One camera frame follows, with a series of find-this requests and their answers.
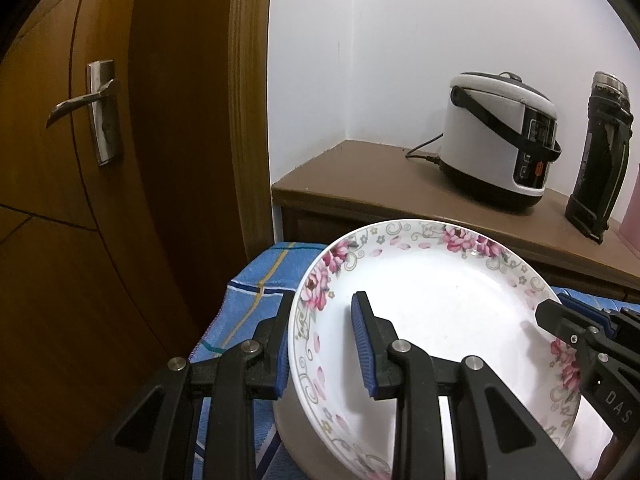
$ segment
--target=pink container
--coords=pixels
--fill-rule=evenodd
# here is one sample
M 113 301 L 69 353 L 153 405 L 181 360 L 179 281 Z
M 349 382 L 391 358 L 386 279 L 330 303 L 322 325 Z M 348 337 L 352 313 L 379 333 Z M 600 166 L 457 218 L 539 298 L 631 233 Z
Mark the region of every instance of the pink container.
M 618 237 L 629 250 L 640 258 L 640 166 L 638 166 L 638 178 L 631 195 L 629 207 L 620 224 Z

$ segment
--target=ceramic bowl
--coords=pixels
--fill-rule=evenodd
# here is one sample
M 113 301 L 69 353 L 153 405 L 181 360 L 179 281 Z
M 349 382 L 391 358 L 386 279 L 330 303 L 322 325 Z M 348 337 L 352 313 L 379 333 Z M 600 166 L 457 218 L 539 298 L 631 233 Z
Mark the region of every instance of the ceramic bowl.
M 432 356 L 475 354 L 561 446 L 578 410 L 575 351 L 536 325 L 540 301 L 558 300 L 503 245 L 442 222 L 373 224 L 340 238 L 305 273 L 289 318 L 291 379 L 311 426 L 359 478 L 388 480 L 396 402 L 364 387 L 350 305 L 364 290 L 376 316 Z M 441 403 L 446 459 L 453 460 Z

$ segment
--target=brown table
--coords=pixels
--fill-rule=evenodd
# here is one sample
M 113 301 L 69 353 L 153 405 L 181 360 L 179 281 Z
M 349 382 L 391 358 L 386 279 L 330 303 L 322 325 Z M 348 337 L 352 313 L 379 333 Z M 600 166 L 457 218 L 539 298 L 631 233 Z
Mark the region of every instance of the brown table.
M 285 240 L 331 241 L 368 223 L 426 218 L 460 224 L 498 240 L 551 284 L 640 303 L 640 259 L 620 242 L 611 219 L 604 242 L 585 238 L 564 218 L 567 197 L 547 189 L 523 214 L 462 194 L 434 164 L 406 150 L 345 140 L 273 185 Z

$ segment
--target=human hand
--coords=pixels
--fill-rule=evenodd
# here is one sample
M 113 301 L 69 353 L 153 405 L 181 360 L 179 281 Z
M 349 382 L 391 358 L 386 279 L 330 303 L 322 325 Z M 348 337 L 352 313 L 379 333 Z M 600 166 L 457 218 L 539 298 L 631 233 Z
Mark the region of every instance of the human hand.
M 613 466 L 616 465 L 624 450 L 625 446 L 623 443 L 616 439 L 615 436 L 612 436 L 611 441 L 602 451 L 596 471 L 591 475 L 591 480 L 604 480 L 613 469 Z

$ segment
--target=door handle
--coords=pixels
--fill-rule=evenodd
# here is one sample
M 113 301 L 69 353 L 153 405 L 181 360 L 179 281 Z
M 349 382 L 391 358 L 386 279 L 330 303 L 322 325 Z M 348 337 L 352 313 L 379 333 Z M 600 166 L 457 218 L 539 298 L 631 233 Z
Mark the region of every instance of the door handle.
M 116 94 L 121 88 L 115 76 L 113 59 L 94 61 L 86 66 L 87 94 L 62 101 L 54 106 L 46 127 L 71 112 L 89 106 L 92 141 L 99 166 L 123 153 Z

